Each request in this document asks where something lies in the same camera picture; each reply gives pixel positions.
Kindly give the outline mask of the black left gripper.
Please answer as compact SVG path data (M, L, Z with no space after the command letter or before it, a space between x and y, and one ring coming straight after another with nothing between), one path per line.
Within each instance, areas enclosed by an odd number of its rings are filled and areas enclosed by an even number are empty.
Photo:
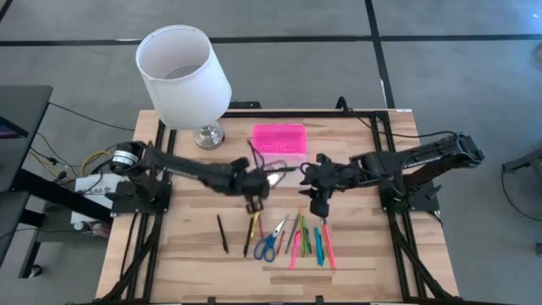
M279 180L268 180L266 175L282 173L283 169L265 169L263 172L235 172L232 182L234 196L242 196L246 200L246 212L255 214L263 210L263 201L269 196L270 190L279 185Z

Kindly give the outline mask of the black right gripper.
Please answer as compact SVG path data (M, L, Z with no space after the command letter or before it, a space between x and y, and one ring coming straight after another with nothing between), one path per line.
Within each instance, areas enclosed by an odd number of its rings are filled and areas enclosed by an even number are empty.
M299 194L311 199L331 198L334 191L343 190L351 184L351 167L349 164L334 163L323 153L316 155L316 163L304 163L304 185L308 189Z

